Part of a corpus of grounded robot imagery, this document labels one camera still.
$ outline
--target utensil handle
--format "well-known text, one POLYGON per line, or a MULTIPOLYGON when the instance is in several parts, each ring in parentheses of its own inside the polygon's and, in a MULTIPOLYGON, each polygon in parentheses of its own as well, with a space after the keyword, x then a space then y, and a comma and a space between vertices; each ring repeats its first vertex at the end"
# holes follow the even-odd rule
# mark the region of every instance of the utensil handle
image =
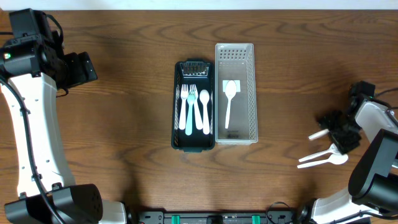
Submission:
POLYGON ((228 129, 229 126, 229 114, 231 112, 231 100, 228 99, 228 106, 226 107, 226 116, 225 116, 225 129, 228 129))
POLYGON ((325 159, 325 160, 322 160, 322 161, 308 162, 306 164, 298 165, 297 168, 301 169, 301 168, 316 166, 316 165, 319 165, 319 164, 324 164, 324 163, 327 163, 327 162, 329 162, 328 159, 325 159))
POLYGON ((310 160, 310 159, 314 159, 316 157, 320 157, 322 155, 325 155, 325 154, 331 153, 331 152, 332 152, 332 150, 328 149, 328 150, 325 150, 323 152, 317 152, 317 153, 314 153, 312 155, 306 156, 304 158, 299 159, 298 161, 299 162, 304 162, 304 161, 307 161, 307 160, 310 160))
POLYGON ((187 118, 187 125, 185 127, 185 134, 186 135, 192 134, 192 105, 189 105, 188 108, 188 118, 187 118))
POLYGON ((187 100, 182 100, 181 102, 181 111, 180 111, 180 122, 178 124, 178 127, 181 130, 185 129, 185 105, 187 104, 187 100))
POLYGON ((193 107, 195 108, 195 124, 197 126, 197 130, 201 130, 203 128, 203 123, 201 121, 198 101, 195 100, 193 107))
POLYGON ((207 115, 207 104, 203 104, 203 134, 209 134, 209 116, 207 115))

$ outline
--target green tape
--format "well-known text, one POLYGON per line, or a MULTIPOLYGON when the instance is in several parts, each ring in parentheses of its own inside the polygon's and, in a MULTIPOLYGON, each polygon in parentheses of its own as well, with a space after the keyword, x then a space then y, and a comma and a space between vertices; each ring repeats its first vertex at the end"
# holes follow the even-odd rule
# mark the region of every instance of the green tape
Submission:
POLYGON ((180 216, 172 215, 172 224, 180 224, 180 216))
POLYGON ((259 215, 253 215, 253 216, 251 217, 251 220, 253 221, 253 224, 261 224, 260 216, 259 216, 259 215))

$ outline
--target white spoon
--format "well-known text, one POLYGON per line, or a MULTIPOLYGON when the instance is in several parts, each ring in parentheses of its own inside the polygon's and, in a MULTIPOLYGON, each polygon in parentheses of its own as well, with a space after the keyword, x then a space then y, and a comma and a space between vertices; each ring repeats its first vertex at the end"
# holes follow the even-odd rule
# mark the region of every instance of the white spoon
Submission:
POLYGON ((209 92, 207 90, 202 90, 199 95, 199 99, 203 104, 203 134, 210 133, 209 127, 209 116, 207 115, 207 103, 209 102, 209 92))
POLYGON ((322 160, 322 161, 308 162, 306 164, 300 164, 300 165, 297 166, 297 168, 300 169, 300 168, 305 168, 305 167, 311 167, 311 166, 316 166, 316 165, 319 165, 319 164, 324 164, 324 163, 327 163, 327 162, 331 162, 334 165, 340 165, 340 164, 343 164, 343 163, 347 162, 347 160, 348 160, 348 155, 347 154, 344 154, 344 155, 332 154, 332 155, 330 155, 329 159, 325 159, 325 160, 322 160))
POLYGON ((231 113, 231 100, 234 98, 236 94, 236 84, 235 81, 231 80, 226 84, 225 87, 225 95, 228 98, 228 106, 226 108, 226 116, 225 116, 225 129, 228 129, 229 126, 229 114, 231 113))

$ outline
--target wooden surface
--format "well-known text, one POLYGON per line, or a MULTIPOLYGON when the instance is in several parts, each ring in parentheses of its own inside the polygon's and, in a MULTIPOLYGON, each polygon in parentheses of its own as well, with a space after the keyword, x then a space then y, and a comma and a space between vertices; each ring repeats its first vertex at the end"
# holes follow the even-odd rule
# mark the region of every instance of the wooden surface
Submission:
MULTIPOLYGON (((57 11, 65 53, 89 53, 98 81, 57 100, 65 154, 77 184, 103 198, 181 210, 298 207, 347 186, 369 143, 342 166, 298 170, 326 149, 315 117, 343 109, 349 86, 398 85, 396 11, 57 11), (259 142, 184 154, 170 147, 174 65, 214 61, 218 42, 250 42, 256 58, 259 142)), ((0 30, 11 31, 8 14, 0 30)), ((1 36, 3 43, 9 36, 1 36)), ((382 97, 398 106, 398 97, 382 97)), ((17 151, 0 97, 0 204, 17 200, 17 151)), ((0 207, 0 223, 7 223, 0 207)), ((388 223, 380 220, 377 223, 388 223)))

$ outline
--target fork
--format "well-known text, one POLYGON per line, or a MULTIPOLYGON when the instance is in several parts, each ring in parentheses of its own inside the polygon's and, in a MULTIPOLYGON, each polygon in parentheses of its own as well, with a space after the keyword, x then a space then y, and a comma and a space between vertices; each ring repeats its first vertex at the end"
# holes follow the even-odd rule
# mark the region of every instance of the fork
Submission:
POLYGON ((191 85, 191 88, 195 92, 195 101, 193 102, 193 107, 195 109, 195 124, 197 126, 197 130, 201 130, 203 128, 203 123, 201 121, 201 116, 198 106, 198 98, 199 98, 198 89, 195 84, 191 85))
POLYGON ((188 95, 188 118, 187 118, 187 127, 185 127, 185 134, 191 135, 192 134, 192 105, 195 101, 195 91, 191 88, 188 95))
POLYGON ((188 85, 183 84, 181 87, 181 111, 180 111, 180 123, 179 123, 179 128, 181 130, 185 129, 185 105, 187 104, 186 100, 188 98, 188 85))

